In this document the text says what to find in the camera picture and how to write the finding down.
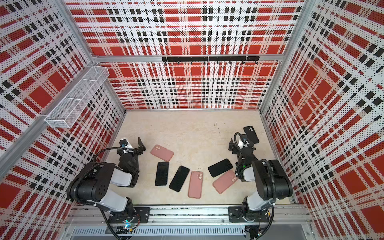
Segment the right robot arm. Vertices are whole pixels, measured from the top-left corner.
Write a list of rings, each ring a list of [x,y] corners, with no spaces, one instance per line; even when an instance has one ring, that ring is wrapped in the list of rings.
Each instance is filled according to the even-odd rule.
[[[239,208],[229,208],[230,222],[268,222],[277,200],[291,197],[292,184],[278,160],[259,160],[254,143],[246,134],[236,132],[229,150],[237,155],[235,176],[242,182],[255,182],[256,191],[244,198]]]

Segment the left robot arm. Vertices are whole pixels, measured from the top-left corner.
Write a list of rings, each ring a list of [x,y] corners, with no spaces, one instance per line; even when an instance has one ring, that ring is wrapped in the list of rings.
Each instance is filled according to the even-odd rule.
[[[139,156],[146,151],[141,138],[134,148],[127,139],[121,139],[119,146],[102,149],[87,163],[67,188],[69,199],[81,205],[94,206],[105,212],[123,215],[129,222],[140,215],[133,207],[132,199],[123,197],[110,189],[134,188],[139,179]],[[99,155],[116,151],[119,163],[98,162]]]

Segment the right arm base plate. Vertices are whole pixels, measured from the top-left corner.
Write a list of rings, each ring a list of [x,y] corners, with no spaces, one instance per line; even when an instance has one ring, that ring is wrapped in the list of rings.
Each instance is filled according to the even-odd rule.
[[[231,223],[267,223],[270,220],[268,211],[243,210],[239,206],[228,207],[228,215]]]

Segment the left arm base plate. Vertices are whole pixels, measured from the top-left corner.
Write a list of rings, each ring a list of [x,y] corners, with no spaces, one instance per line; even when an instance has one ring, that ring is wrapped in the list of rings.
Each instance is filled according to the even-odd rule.
[[[110,213],[108,222],[110,224],[146,224],[149,220],[150,210],[151,208],[149,207],[134,207],[132,213],[112,212]]]

